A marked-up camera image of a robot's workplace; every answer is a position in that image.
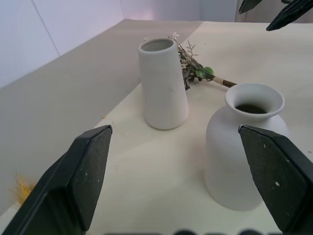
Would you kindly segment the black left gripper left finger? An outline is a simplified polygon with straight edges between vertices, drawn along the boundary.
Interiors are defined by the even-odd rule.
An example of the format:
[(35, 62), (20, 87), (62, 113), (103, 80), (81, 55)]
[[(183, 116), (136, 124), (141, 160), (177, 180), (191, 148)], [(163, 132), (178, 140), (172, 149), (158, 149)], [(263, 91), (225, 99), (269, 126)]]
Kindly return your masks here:
[(112, 126), (85, 131), (42, 175), (2, 235), (85, 235), (102, 189)]

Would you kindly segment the yellow dried flower sprig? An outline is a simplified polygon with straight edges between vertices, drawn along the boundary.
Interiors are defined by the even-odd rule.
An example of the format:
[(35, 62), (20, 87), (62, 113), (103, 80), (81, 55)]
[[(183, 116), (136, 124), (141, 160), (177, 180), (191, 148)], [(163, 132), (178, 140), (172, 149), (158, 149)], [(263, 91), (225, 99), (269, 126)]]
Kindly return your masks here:
[(25, 177), (16, 173), (14, 176), (14, 183), (10, 188), (10, 196), (12, 197), (12, 201), (17, 207), (21, 207), (26, 199), (31, 194), (32, 190), (36, 186), (36, 182), (30, 182), (25, 179)]

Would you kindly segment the round white flared-neck vase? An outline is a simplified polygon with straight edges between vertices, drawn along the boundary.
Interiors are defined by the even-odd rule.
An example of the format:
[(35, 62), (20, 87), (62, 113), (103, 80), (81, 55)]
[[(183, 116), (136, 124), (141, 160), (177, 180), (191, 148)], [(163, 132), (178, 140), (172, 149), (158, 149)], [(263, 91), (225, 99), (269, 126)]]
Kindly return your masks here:
[(226, 92), (225, 106), (207, 125), (204, 163), (206, 188), (220, 205), (249, 211), (261, 204), (238, 128), (250, 125), (288, 136), (287, 125), (279, 116), (284, 105), (277, 90), (259, 83), (237, 84)]

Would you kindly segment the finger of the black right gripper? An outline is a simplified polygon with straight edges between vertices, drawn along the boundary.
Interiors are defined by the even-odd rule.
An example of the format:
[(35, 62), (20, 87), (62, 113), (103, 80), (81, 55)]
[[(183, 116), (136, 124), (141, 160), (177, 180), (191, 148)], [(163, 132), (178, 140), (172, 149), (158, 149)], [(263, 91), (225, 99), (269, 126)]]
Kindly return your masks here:
[(313, 0), (293, 0), (275, 17), (266, 31), (281, 29), (298, 20), (313, 8)]
[(239, 14), (246, 13), (247, 11), (255, 8), (262, 0), (243, 0), (240, 8)]

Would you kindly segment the tall tapered white vase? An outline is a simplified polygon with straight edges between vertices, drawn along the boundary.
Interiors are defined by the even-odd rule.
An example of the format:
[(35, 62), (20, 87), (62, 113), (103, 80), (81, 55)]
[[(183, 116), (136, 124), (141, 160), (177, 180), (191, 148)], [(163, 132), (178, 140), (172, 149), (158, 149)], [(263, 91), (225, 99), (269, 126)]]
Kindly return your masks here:
[(143, 42), (138, 59), (147, 124), (160, 130), (181, 126), (189, 107), (176, 42), (168, 38)]

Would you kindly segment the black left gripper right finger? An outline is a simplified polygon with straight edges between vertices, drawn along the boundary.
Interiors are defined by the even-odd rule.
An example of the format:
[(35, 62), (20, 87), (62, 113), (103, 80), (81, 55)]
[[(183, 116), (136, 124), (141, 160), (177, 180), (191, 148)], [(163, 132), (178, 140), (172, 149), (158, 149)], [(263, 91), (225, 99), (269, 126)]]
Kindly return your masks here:
[(313, 163), (285, 136), (238, 128), (255, 186), (284, 235), (313, 235)]

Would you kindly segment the dried flower bouquet with leaves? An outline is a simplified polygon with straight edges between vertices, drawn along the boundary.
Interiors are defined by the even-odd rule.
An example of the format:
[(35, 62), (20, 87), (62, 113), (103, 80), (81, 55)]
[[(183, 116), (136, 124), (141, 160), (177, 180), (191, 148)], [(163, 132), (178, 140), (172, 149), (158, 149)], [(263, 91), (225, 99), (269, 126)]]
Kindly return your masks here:
[(189, 41), (187, 41), (188, 46), (184, 48), (178, 41), (179, 34), (177, 34), (176, 32), (173, 32), (172, 35), (168, 36), (167, 38), (175, 41), (177, 44), (179, 60), (186, 90), (190, 89), (189, 84), (194, 83), (195, 79), (197, 79), (199, 82), (203, 80), (206, 80), (207, 82), (213, 81), (227, 88), (231, 88), (236, 85), (236, 83), (217, 77), (214, 74), (212, 68), (204, 67), (202, 64), (200, 64), (195, 59), (195, 56), (197, 56), (197, 54), (193, 52), (195, 44), (191, 44)]

